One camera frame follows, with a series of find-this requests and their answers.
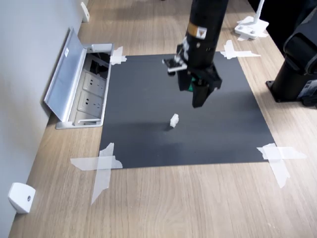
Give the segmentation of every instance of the white wall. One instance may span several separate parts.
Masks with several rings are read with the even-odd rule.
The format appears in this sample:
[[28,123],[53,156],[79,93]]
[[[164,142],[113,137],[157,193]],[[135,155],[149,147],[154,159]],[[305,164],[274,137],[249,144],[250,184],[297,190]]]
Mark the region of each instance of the white wall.
[[0,14],[0,237],[15,210],[7,194],[25,183],[49,115],[42,107],[69,27],[78,32],[80,0],[5,0]]

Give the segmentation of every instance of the masking tape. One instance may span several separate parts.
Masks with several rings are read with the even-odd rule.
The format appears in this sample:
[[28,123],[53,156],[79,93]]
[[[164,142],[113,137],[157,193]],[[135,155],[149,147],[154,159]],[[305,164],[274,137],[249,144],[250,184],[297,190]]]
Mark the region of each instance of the masking tape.
[[235,51],[233,48],[233,44],[231,40],[228,40],[224,45],[224,51],[220,52],[225,58],[232,59],[236,57],[260,57],[261,55],[257,55],[252,53],[251,51]]
[[106,149],[99,152],[99,157],[70,159],[71,163],[82,171],[96,171],[95,184],[91,205],[101,192],[109,188],[111,169],[122,169],[120,161],[113,156],[114,143],[110,143]]
[[275,143],[257,149],[262,153],[263,159],[269,161],[280,188],[283,188],[286,184],[286,180],[291,178],[284,160],[305,159],[307,157],[293,147],[277,147]]
[[118,49],[114,50],[112,53],[112,56],[110,56],[110,63],[112,65],[121,64],[121,62],[126,62],[127,58],[125,56],[122,56],[123,53],[123,47],[119,47]]

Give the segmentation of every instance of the wooden desk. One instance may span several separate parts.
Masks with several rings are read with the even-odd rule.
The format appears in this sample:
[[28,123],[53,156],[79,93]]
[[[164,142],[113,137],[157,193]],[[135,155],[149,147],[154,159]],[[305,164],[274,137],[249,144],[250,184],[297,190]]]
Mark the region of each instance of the wooden desk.
[[[192,0],[90,0],[83,43],[115,42],[125,55],[169,54],[184,37]],[[123,169],[90,206],[95,172],[70,158],[98,155],[101,128],[46,129],[28,184],[37,190],[31,213],[16,216],[10,237],[317,237],[317,110],[277,104],[265,81],[283,57],[270,37],[238,42],[238,20],[253,15],[231,0],[217,50],[228,39],[239,58],[278,146],[293,146],[306,160],[286,161],[291,179],[279,188],[268,163]]]

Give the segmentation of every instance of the power outlet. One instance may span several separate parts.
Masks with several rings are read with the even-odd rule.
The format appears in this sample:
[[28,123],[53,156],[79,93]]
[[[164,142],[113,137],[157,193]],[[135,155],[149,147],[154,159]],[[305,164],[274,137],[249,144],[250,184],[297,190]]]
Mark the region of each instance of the power outlet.
[[101,118],[103,99],[86,91],[82,91],[79,98],[78,110]]
[[99,97],[103,97],[106,89],[106,81],[86,72],[83,89]]

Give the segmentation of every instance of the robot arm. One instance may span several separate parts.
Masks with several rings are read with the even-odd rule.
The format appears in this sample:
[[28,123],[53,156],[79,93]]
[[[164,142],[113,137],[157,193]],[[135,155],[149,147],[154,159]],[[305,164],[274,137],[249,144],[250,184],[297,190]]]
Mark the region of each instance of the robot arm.
[[228,0],[193,0],[186,36],[172,59],[164,59],[168,75],[177,73],[180,91],[193,91],[193,107],[201,107],[221,87],[213,64]]

